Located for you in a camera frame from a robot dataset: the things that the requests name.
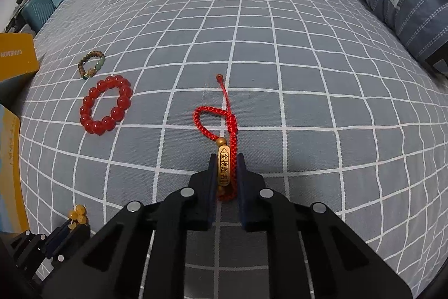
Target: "red beaded bracelet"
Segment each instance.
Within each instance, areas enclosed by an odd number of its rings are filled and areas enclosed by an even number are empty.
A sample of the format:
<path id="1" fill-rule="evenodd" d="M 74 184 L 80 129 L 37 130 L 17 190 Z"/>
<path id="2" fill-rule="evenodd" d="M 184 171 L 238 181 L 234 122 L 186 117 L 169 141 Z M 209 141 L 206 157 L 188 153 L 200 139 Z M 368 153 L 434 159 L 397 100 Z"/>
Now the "red beaded bracelet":
<path id="1" fill-rule="evenodd" d="M 107 77 L 106 80 L 100 80 L 96 83 L 96 88 L 89 89 L 89 95 L 82 100 L 82 106 L 79 109 L 81 115 L 80 122 L 88 133 L 95 133 L 101 136 L 105 131 L 112 131 L 117 122 L 120 122 L 125 117 L 125 110 L 131 105 L 129 99 L 133 93 L 131 89 L 131 83 L 121 75 L 115 75 L 114 77 Z M 105 116 L 102 120 L 93 121 L 92 107 L 101 93 L 107 89 L 118 88 L 120 90 L 120 96 L 116 100 L 117 106 L 111 109 L 111 114 Z"/>

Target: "red string loop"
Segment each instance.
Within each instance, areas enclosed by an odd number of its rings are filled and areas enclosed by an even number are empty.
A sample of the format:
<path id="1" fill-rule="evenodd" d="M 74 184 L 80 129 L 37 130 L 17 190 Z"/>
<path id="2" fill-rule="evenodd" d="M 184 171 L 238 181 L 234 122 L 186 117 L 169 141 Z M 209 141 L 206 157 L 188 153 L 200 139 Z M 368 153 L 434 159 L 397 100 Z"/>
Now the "red string loop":
<path id="1" fill-rule="evenodd" d="M 212 141 L 216 141 L 219 136 L 216 134 L 210 132 L 207 130 L 200 121 L 200 115 L 201 113 L 211 113 L 216 115 L 221 115 L 225 117 L 226 124 L 227 124 L 227 130 L 230 136 L 229 141 L 229 147 L 230 147 L 230 187 L 229 189 L 225 190 L 225 194 L 221 195 L 219 198 L 220 200 L 232 200 L 237 196 L 237 152 L 238 152 L 238 140 L 237 140 L 237 132 L 238 132 L 238 125 L 237 125 L 237 118 L 234 114 L 232 114 L 232 111 L 230 109 L 230 101 L 228 99 L 227 91 L 225 89 L 224 83 L 223 83 L 223 76 L 221 74 L 218 74 L 216 76 L 216 80 L 221 86 L 221 89 L 223 91 L 226 104 L 227 104 L 227 111 L 216 108 L 213 106 L 199 106 L 196 108 L 196 110 L 193 113 L 193 121 L 196 127 L 198 127 L 198 130 L 207 138 L 209 138 Z"/>

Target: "wooden bead bracelet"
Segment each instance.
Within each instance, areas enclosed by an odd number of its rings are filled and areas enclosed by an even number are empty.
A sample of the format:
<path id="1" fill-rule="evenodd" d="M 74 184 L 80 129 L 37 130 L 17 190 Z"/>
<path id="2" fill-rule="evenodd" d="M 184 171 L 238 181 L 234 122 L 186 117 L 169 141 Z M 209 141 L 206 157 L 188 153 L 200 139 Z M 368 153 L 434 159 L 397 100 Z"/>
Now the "wooden bead bracelet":
<path id="1" fill-rule="evenodd" d="M 89 61 L 92 57 L 99 57 L 98 62 L 95 65 L 95 68 L 90 68 L 87 72 L 84 70 L 84 64 Z M 79 75 L 84 80 L 88 78 L 94 77 L 99 69 L 104 65 L 104 61 L 106 60 L 106 56 L 101 51 L 91 51 L 86 56 L 84 56 L 81 61 L 78 63 Z"/>
<path id="2" fill-rule="evenodd" d="M 80 122 L 88 133 L 95 133 L 101 136 L 105 131 L 112 131 L 117 122 L 125 117 L 125 110 L 131 106 L 129 99 L 133 93 L 131 83 L 121 75 L 107 77 L 106 80 L 100 80 L 96 83 L 96 88 L 89 89 L 89 95 L 82 100 L 82 106 L 79 109 Z M 92 107 L 101 93 L 107 89 L 118 88 L 120 96 L 116 100 L 117 106 L 111 109 L 110 115 L 105 116 L 102 120 L 93 121 Z"/>

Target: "metal screw head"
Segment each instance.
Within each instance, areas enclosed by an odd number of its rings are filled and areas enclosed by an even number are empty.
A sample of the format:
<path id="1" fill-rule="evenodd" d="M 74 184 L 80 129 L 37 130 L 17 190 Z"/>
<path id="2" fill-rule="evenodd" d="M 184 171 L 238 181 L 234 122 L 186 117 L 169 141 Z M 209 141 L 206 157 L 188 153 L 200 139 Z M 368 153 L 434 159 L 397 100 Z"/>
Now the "metal screw head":
<path id="1" fill-rule="evenodd" d="M 313 211 L 316 213 L 325 213 L 326 212 L 326 206 L 322 203 L 314 203 L 313 204 Z"/>
<path id="2" fill-rule="evenodd" d="M 129 202 L 128 205 L 126 206 L 128 211 L 130 211 L 130 212 L 136 212 L 141 207 L 142 207 L 142 204 L 140 202 L 135 201 L 135 200 L 133 202 Z"/>
<path id="3" fill-rule="evenodd" d="M 260 196 L 262 198 L 272 198 L 274 196 L 274 192 L 268 188 L 264 188 L 260 190 Z"/>
<path id="4" fill-rule="evenodd" d="M 183 188 L 182 190 L 181 190 L 181 195 L 183 196 L 183 197 L 191 197 L 191 196 L 193 196 L 193 194 L 194 194 L 194 189 L 193 188 L 190 188 L 189 186 L 188 187 L 186 187 L 186 188 Z"/>

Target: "gray plaid sheet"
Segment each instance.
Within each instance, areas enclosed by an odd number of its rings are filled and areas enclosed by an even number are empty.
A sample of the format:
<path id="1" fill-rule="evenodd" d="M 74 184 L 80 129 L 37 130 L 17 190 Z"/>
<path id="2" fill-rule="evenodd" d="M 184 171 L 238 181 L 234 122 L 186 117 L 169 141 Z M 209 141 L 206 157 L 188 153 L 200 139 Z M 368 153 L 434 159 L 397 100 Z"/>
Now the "gray plaid sheet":
<path id="1" fill-rule="evenodd" d="M 16 110 L 33 232 L 76 203 L 96 232 L 128 201 L 186 185 L 216 151 L 191 114 L 225 106 L 222 73 L 239 151 L 269 187 L 328 204 L 414 295 L 445 261 L 445 89 L 362 0 L 65 0 L 35 44 L 42 67 Z M 107 58 L 85 82 L 76 64 L 92 49 Z M 112 132 L 86 134 L 82 97 L 118 73 L 135 91 L 131 108 Z M 94 116 L 115 100 L 107 91 Z M 243 233 L 235 202 L 218 204 L 214 228 L 189 234 L 187 251 L 185 297 L 268 297 L 265 235 Z"/>

